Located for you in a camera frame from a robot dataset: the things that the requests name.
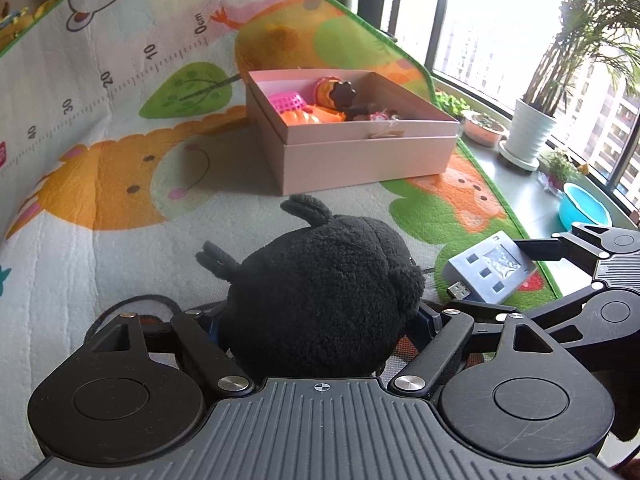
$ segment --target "black plush toy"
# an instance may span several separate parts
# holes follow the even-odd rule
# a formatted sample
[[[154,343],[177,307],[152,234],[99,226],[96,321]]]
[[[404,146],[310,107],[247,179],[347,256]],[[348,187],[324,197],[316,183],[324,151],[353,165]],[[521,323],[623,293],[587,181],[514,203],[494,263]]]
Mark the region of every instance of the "black plush toy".
[[[309,195],[281,208],[310,227],[238,264],[206,242],[198,262],[231,283],[220,339],[254,381],[368,376],[384,365],[424,289],[420,267],[380,220],[332,215]]]

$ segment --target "green mat border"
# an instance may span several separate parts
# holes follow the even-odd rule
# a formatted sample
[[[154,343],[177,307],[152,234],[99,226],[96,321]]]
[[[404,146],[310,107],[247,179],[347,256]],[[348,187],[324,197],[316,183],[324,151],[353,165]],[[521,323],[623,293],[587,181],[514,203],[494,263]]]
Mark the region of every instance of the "green mat border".
[[[365,20],[363,20],[360,16],[358,16],[357,14],[354,14],[353,12],[351,12],[351,10],[349,10],[345,5],[340,3],[338,0],[325,0],[325,1],[330,3],[330,4],[332,4],[333,6],[337,7],[338,9],[340,9],[342,12],[345,13],[345,15],[349,16],[352,20],[354,20],[356,23],[358,23],[361,27],[363,27],[365,30],[367,30],[371,34],[375,35],[380,41],[385,43],[386,46],[388,46],[396,54],[399,54],[403,59],[409,61],[414,67],[416,67],[418,69],[418,71],[420,72],[420,74],[422,74],[422,76],[424,77],[424,79],[425,79],[425,81],[427,83],[427,88],[429,90],[431,103],[436,104],[436,91],[435,91],[435,86],[433,84],[433,77],[431,76],[429,71],[421,63],[416,61],[412,56],[409,56],[409,54],[407,54],[404,50],[402,50],[396,43],[391,41],[391,39],[388,36],[386,36],[382,31],[377,30],[370,23],[367,23]],[[56,4],[53,5],[50,9],[48,9],[47,12],[45,12],[41,17],[39,17],[39,19],[34,20],[34,22],[31,23],[31,25],[29,27],[27,27],[27,29],[25,29],[24,32],[20,36],[15,38],[2,52],[0,52],[0,59],[7,52],[9,52],[9,50],[15,44],[17,44],[20,41],[20,39],[23,38],[35,25],[37,25],[40,22],[40,20],[42,18],[44,18],[44,16],[49,14],[53,9],[55,9],[57,6],[61,5],[63,2],[66,2],[66,0],[57,1]],[[458,147],[460,148],[460,150],[462,150],[462,152],[465,154],[465,156],[471,161],[471,163],[474,165],[476,170],[478,170],[478,172],[482,175],[482,177],[484,178],[484,180],[487,183],[487,185],[489,186],[489,188],[494,192],[494,195],[498,199],[498,202],[500,202],[502,207],[505,209],[505,211],[507,212],[507,215],[509,216],[511,221],[516,226],[516,229],[518,230],[520,235],[522,237],[524,237],[524,238],[530,238],[529,234],[526,231],[526,229],[520,223],[520,221],[518,220],[518,217],[516,216],[516,214],[513,212],[513,209],[511,209],[511,206],[509,205],[509,203],[506,201],[506,199],[504,198],[504,196],[502,195],[500,190],[498,190],[497,187],[495,186],[494,181],[491,180],[489,178],[489,176],[484,172],[484,170],[482,169],[482,167],[480,166],[480,164],[478,163],[476,158],[473,156],[473,154],[469,151],[468,147],[465,145],[465,143],[462,141],[462,139],[458,139]],[[554,279],[554,277],[551,275],[548,267],[546,266],[546,263],[545,262],[539,262],[538,265],[540,266],[540,270],[542,271],[544,277],[546,278],[546,280],[548,281],[549,285],[551,286],[551,289],[552,289],[553,293],[556,295],[556,298],[561,298],[562,294],[560,292],[558,284],[556,283],[556,280]]]
[[[370,33],[374,34],[375,36],[377,36],[380,41],[385,43],[386,46],[391,48],[396,54],[399,54],[402,58],[406,59],[413,66],[415,66],[420,71],[420,73],[425,78],[425,80],[427,81],[427,87],[429,89],[429,94],[430,94],[430,101],[431,101],[431,103],[435,104],[435,102],[436,102],[436,90],[435,90],[435,86],[433,84],[433,78],[431,77],[431,74],[428,72],[428,70],[423,65],[421,65],[421,63],[417,62],[413,57],[409,56],[397,44],[395,44],[393,41],[391,41],[391,39],[388,36],[386,36],[383,32],[381,32],[380,30],[377,30],[370,23],[367,23],[366,21],[364,21],[360,16],[358,16],[357,14],[354,14],[353,12],[351,12],[347,7],[345,7],[338,0],[325,0],[325,1],[330,3],[330,4],[332,4],[333,6],[337,7],[338,9],[340,9],[342,12],[344,12],[347,16],[349,16],[352,20],[354,20],[356,23],[358,23],[365,30],[367,30],[368,32],[370,32]],[[18,43],[18,41],[20,41],[20,39],[23,38],[37,23],[39,23],[42,18],[44,18],[47,14],[49,14],[57,6],[62,4],[62,2],[66,2],[66,0],[58,0],[56,2],[56,4],[53,5],[53,7],[51,7],[50,9],[47,10],[47,12],[45,12],[37,20],[34,20],[34,22],[31,23],[31,25],[29,27],[27,27],[22,34],[20,34],[20,36],[15,38],[9,45],[7,45],[7,47],[2,52],[0,52],[0,59],[7,52],[9,52],[9,50],[16,43]]]
[[[480,173],[482,175],[482,178],[484,178],[484,181],[486,182],[487,186],[489,186],[489,189],[491,189],[491,191],[494,192],[494,195],[498,199],[498,202],[500,202],[500,205],[507,212],[507,215],[509,216],[511,221],[515,224],[516,229],[518,230],[520,235],[523,238],[531,238],[529,236],[529,234],[527,233],[527,230],[520,223],[520,220],[518,220],[518,217],[516,216],[516,213],[513,212],[513,209],[511,209],[511,206],[509,205],[509,203],[507,202],[505,197],[502,195],[500,190],[495,185],[495,182],[493,180],[491,180],[491,178],[484,172],[484,169],[482,168],[482,166],[480,166],[480,163],[476,160],[476,158],[474,157],[474,154],[471,153],[471,150],[469,150],[469,148],[465,144],[465,141],[462,140],[462,138],[458,139],[458,147],[460,148],[462,153],[464,153],[466,158],[468,158],[469,161],[471,161],[471,163],[474,165],[476,170],[478,170],[478,173]],[[557,298],[562,298],[562,292],[560,291],[560,288],[558,287],[558,282],[556,282],[556,279],[552,276],[551,272],[549,271],[549,268],[546,266],[546,263],[545,262],[538,262],[538,266],[540,267],[540,271],[542,271],[543,276],[548,281],[549,286],[551,287],[551,290],[553,291],[553,294],[556,295],[556,299]]]

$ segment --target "blue bowl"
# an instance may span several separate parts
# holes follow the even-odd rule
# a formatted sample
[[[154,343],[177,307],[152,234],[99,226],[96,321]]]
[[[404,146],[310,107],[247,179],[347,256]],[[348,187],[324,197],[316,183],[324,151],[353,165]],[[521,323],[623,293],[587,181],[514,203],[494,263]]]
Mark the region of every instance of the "blue bowl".
[[[559,215],[567,231],[574,222],[611,227],[609,211],[591,193],[571,183],[564,184]]]

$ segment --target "potted plant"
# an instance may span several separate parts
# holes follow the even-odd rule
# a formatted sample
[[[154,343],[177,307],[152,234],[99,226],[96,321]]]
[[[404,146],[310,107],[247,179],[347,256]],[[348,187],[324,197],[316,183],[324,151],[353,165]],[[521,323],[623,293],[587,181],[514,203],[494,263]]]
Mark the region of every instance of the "potted plant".
[[[546,50],[522,99],[500,153],[526,170],[538,165],[540,148],[556,125],[554,114],[570,94],[572,76],[585,62],[604,63],[614,84],[623,76],[635,92],[640,80],[640,0],[565,0],[561,30]]]
[[[458,99],[451,94],[441,91],[436,92],[436,104],[444,113],[459,121],[463,119],[462,112],[469,110],[469,105],[464,99]]]
[[[505,127],[487,114],[464,110],[462,115],[465,135],[478,144],[494,148],[506,134]]]
[[[558,148],[542,157],[543,173],[546,174],[549,184],[557,190],[562,190],[564,184],[573,182],[580,177],[580,171],[576,168],[567,154]]]

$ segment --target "plant pot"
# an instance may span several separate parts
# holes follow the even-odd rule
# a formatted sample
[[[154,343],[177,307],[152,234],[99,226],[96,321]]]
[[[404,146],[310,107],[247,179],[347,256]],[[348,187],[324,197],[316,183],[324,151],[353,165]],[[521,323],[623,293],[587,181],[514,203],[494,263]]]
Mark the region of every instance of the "plant pot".
[[[564,184],[566,184],[561,178],[558,178],[555,175],[547,175],[547,178],[549,179],[549,184],[560,191],[562,191]]]
[[[464,110],[462,115],[465,119],[463,123],[465,135],[482,146],[495,148],[498,142],[507,134],[506,128],[497,121],[491,121],[491,126],[485,126],[482,121],[479,120],[482,114],[478,112]]]
[[[500,154],[523,170],[535,171],[540,166],[540,150],[555,127],[553,117],[518,99],[509,138],[500,142]]]

